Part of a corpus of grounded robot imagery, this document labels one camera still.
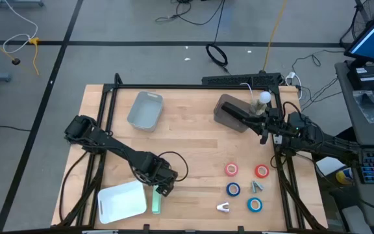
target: gray tray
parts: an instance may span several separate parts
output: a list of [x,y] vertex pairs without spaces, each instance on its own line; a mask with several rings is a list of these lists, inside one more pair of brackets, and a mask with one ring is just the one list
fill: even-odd
[[162,96],[141,91],[128,115],[128,122],[136,129],[152,132],[162,112]]

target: light blue tape roll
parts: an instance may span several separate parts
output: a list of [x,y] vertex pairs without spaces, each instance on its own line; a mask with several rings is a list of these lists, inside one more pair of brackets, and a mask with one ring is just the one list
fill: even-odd
[[[256,201],[259,206],[257,209],[255,209],[253,206],[252,206],[252,203]],[[247,201],[247,208],[252,211],[252,212],[259,212],[262,210],[262,201],[259,199],[259,198],[251,198]]]
[[[233,193],[233,192],[231,191],[231,187],[236,187],[236,193]],[[229,184],[226,186],[226,192],[227,192],[227,194],[228,194],[229,196],[237,196],[237,195],[239,195],[239,193],[240,193],[240,187],[239,187],[239,185],[238,185],[237,183],[234,183],[234,182],[229,183]]]

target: small metal part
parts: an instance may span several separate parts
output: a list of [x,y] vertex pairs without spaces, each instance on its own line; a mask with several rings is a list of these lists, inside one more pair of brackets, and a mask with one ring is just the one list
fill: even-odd
[[255,187],[254,181],[252,181],[251,184],[252,184],[252,191],[253,191],[253,193],[256,193],[256,187]]
[[225,203],[219,204],[216,209],[218,211],[222,211],[224,213],[229,212],[229,203],[226,201]]
[[263,187],[259,182],[253,181],[253,183],[254,183],[254,185],[255,185],[256,187],[258,187],[261,191],[264,190],[264,187]]
[[273,135],[273,141],[275,144],[282,144],[282,135]]

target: black floor tape line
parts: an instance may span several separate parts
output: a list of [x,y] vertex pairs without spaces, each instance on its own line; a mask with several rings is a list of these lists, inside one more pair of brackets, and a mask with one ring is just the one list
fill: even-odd
[[53,89],[54,83],[56,81],[58,70],[60,69],[60,65],[63,61],[64,53],[66,52],[67,44],[70,40],[71,33],[76,24],[77,16],[79,15],[79,11],[81,9],[82,3],[83,3],[83,0],[78,0],[76,3],[75,10],[73,11],[73,15],[69,22],[69,27],[66,31],[66,35],[64,36],[62,46],[60,48],[60,51],[58,52],[55,65],[53,67],[53,70],[51,71],[50,79],[45,88],[42,101],[40,103],[40,106],[38,107],[36,118],[34,120],[34,123],[32,124],[30,135],[27,139],[27,143],[25,144],[23,154],[21,155],[21,159],[19,160],[16,173],[14,174],[14,178],[12,179],[12,182],[11,182],[10,189],[8,190],[8,194],[6,195],[4,205],[0,212],[0,232],[4,230],[6,220],[10,213],[12,204],[14,202],[14,198],[16,196],[19,184],[21,182],[21,178],[23,177],[25,167],[30,157],[32,145],[34,144],[38,129],[42,122],[45,108],[47,107],[47,103],[49,102],[50,94]]
[[[7,45],[20,46],[24,41],[10,41]],[[63,41],[39,41],[39,46],[62,46]],[[206,46],[212,42],[200,41],[167,41],[167,42],[111,42],[111,41],[84,41],[75,40],[68,41],[67,46]],[[267,47],[268,42],[217,42],[218,46],[231,46],[231,47]],[[273,42],[271,47],[296,47],[296,48],[341,48],[339,43],[326,43],[326,42]]]

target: wooden table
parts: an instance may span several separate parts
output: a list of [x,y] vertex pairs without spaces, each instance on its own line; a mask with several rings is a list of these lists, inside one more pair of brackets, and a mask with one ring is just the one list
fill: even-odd
[[[86,86],[79,114],[96,118],[102,88],[102,85]],[[144,186],[148,206],[144,214],[109,224],[102,224],[97,218],[96,228],[142,229],[144,224],[150,224],[151,229],[234,231],[238,226],[244,226],[246,231],[286,230],[277,171],[269,165],[274,154],[272,140],[268,139],[266,145],[260,145],[260,137],[250,129],[238,133],[213,120],[213,109],[220,95],[229,94],[250,102],[248,90],[147,90],[164,98],[164,109],[153,133],[136,130],[127,122],[129,110],[139,91],[129,88],[118,90],[112,122],[113,136],[135,150],[151,151],[157,155],[164,151],[177,151],[186,159],[190,173],[184,181],[175,183],[167,198],[162,198],[161,214],[152,214],[152,187]],[[293,86],[280,87],[280,97],[282,102],[291,101],[299,106],[297,90]],[[110,95],[102,127],[106,124],[109,99]],[[80,146],[71,147],[65,173],[82,153]],[[180,177],[184,175],[185,165],[176,155],[164,157],[172,169],[179,172]],[[239,167],[234,177],[224,173],[224,167],[229,162],[235,162]],[[293,162],[302,201],[319,223],[327,227],[312,162],[300,157],[294,157]],[[64,215],[80,198],[87,163],[86,156],[69,176],[64,189]],[[254,169],[258,164],[269,166],[267,178],[256,178]],[[251,181],[254,179],[263,184],[263,192],[252,193]],[[127,161],[108,151],[102,189],[134,180]],[[230,182],[237,182],[241,186],[239,196],[232,198],[226,194],[226,185]],[[263,202],[263,210],[259,213],[250,212],[246,206],[247,200],[255,196]],[[91,202],[90,198],[86,205],[84,224],[88,220]],[[216,205],[222,202],[229,202],[229,213],[216,210]],[[292,202],[290,210],[293,226],[297,227]],[[59,222],[57,202],[52,223]]]

